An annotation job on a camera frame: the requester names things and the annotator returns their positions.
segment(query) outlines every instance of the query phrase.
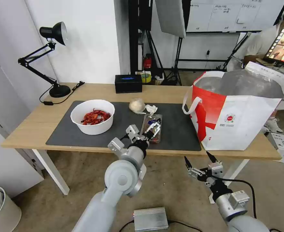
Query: desk lamp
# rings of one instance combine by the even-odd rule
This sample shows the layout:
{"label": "desk lamp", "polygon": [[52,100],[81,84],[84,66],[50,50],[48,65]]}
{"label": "desk lamp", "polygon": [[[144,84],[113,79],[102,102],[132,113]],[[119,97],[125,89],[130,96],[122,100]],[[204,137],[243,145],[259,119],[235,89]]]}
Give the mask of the desk lamp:
{"label": "desk lamp", "polygon": [[[29,55],[18,59],[18,62],[20,65],[24,66],[28,70],[32,71],[33,73],[37,74],[39,77],[43,78],[44,80],[52,84],[52,88],[50,89],[49,92],[51,97],[54,98],[64,97],[70,93],[70,88],[66,85],[60,85],[57,83],[57,80],[42,74],[38,70],[31,67],[30,63],[50,53],[51,51],[54,51],[56,43],[52,39],[55,39],[57,42],[61,43],[62,45],[65,45],[65,41],[67,40],[66,26],[64,22],[59,22],[55,24],[53,27],[41,27],[39,29],[39,33],[42,37],[46,38],[48,43],[42,48],[39,48],[38,50],[30,53]],[[34,55],[37,52],[45,49],[46,47],[49,47],[50,50],[40,55]]]}

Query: table leg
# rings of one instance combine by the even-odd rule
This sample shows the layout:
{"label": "table leg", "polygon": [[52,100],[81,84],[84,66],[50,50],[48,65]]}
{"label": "table leg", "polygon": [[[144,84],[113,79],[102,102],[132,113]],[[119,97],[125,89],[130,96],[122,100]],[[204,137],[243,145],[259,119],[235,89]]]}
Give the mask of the table leg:
{"label": "table leg", "polygon": [[57,170],[57,168],[55,167],[55,165],[54,165],[53,161],[51,160],[51,158],[49,157],[48,153],[46,153],[45,150],[36,150],[36,149],[32,149],[32,150],[35,153],[35,155],[38,157],[38,159],[40,160],[42,165],[45,167],[47,172],[50,174],[50,176],[52,177],[54,182],[60,188],[62,193],[64,195],[68,195],[69,187],[66,184],[66,182],[64,181],[64,179],[62,178],[62,176],[59,173],[59,171]]}
{"label": "table leg", "polygon": [[[229,167],[226,174],[223,176],[224,179],[235,179],[236,176],[240,173],[240,171],[245,167],[248,163],[249,159],[237,159],[234,163]],[[225,184],[229,186],[231,181],[225,181]],[[214,204],[213,194],[209,196],[209,200],[211,204]]]}

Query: black desk mat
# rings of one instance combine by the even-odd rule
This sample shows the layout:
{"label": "black desk mat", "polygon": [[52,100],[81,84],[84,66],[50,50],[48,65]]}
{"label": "black desk mat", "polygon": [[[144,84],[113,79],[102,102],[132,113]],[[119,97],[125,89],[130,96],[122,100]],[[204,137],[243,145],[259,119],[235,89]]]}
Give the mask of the black desk mat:
{"label": "black desk mat", "polygon": [[[115,137],[121,138],[131,124],[140,130],[144,115],[135,114],[129,109],[128,102],[112,102],[115,107],[113,124],[109,130],[99,135],[87,135],[71,121],[71,111],[83,101],[74,101],[46,142],[47,145],[73,147],[107,147]],[[182,104],[154,103],[156,113],[162,114],[161,141],[150,144],[155,150],[192,150],[200,151],[200,143],[189,115],[182,111]],[[127,147],[130,140],[122,141]]]}

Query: white bowl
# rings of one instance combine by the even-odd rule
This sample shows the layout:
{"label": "white bowl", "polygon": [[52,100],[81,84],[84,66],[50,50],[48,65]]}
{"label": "white bowl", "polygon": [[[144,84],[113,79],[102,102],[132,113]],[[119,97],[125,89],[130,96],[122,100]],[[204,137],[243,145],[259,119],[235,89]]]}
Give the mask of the white bowl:
{"label": "white bowl", "polygon": [[[102,110],[106,113],[110,113],[111,117],[97,125],[83,125],[82,120],[84,115],[95,110]],[[85,101],[77,105],[71,112],[70,117],[73,123],[75,123],[78,128],[85,134],[97,135],[106,132],[113,123],[115,108],[114,105],[106,100],[96,99]]]}

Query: dried red chili pepper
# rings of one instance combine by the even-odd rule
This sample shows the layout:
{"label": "dried red chili pepper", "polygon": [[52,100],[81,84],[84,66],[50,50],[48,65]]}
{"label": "dried red chili pepper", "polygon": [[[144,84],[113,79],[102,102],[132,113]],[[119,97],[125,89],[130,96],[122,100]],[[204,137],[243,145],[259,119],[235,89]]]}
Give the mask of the dried red chili pepper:
{"label": "dried red chili pepper", "polygon": [[102,110],[93,109],[92,112],[85,114],[81,123],[83,123],[83,125],[87,125],[87,124],[96,125],[96,124],[101,123],[102,121],[108,120],[110,117],[111,117],[110,113],[106,113]]}

